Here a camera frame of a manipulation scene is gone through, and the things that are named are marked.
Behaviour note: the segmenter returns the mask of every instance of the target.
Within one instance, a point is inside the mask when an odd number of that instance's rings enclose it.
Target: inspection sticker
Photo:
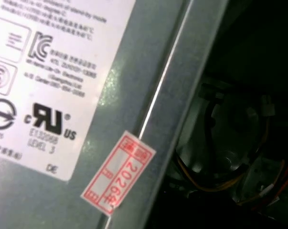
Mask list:
[[[135,1],[0,0],[1,158],[72,177]]]
[[[125,131],[81,198],[111,215],[155,153],[155,150]]]

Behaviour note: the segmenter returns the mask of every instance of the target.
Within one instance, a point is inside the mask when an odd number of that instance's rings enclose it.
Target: red stamp sticker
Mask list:
[[[111,215],[155,153],[155,150],[125,131],[81,198]]]

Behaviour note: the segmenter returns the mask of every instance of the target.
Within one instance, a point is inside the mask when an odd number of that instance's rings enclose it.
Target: red wire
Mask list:
[[[282,177],[282,180],[283,180],[287,175],[288,175],[288,166],[287,166],[287,169],[285,170],[285,173],[284,173],[284,175],[283,175],[283,177]]]
[[[275,198],[278,197],[278,195],[286,188],[287,185],[288,185],[288,180],[285,182],[285,184],[282,186],[282,188],[278,191]]]
[[[282,179],[284,179],[284,178],[287,176],[287,174],[288,174],[288,167],[287,167],[287,169],[286,169],[286,171],[285,171],[284,176],[283,176]],[[286,188],[287,185],[288,185],[288,179],[287,179],[287,181],[283,184],[283,186],[281,187],[281,189],[277,192],[277,194],[274,196],[274,198],[273,198],[272,200],[274,200],[276,197],[278,197],[279,194],[281,194],[281,192]],[[253,211],[253,210],[256,210],[256,209],[258,209],[258,208],[261,208],[264,204],[268,203],[269,201],[270,201],[269,198],[268,198],[268,199],[265,199],[262,203],[260,203],[260,204],[258,204],[257,206],[251,208],[251,210]]]

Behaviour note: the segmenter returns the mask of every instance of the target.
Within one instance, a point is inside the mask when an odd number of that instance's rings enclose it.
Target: yellow wire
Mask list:
[[[181,169],[183,170],[184,174],[187,176],[187,178],[200,190],[205,191],[205,192],[219,192],[219,191],[223,191],[228,189],[229,187],[233,186],[237,181],[239,181],[243,175],[241,174],[240,176],[238,176],[237,178],[234,178],[232,180],[229,180],[227,182],[225,182],[224,184],[220,185],[219,187],[216,188],[208,188],[208,187],[202,187],[201,185],[199,185],[196,181],[194,181],[194,179],[192,178],[192,176],[188,173],[187,169],[184,167],[183,162],[181,162],[181,159],[178,158],[178,163],[181,167]]]

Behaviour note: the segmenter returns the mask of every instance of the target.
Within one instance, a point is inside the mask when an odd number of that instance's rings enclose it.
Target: gray metal panel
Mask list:
[[[137,1],[68,183],[0,159],[0,229],[102,227],[105,218],[79,196],[123,131],[138,134],[175,23],[182,7],[189,6],[180,40],[142,135],[157,154],[114,213],[110,228],[144,225],[227,0],[190,2]]]

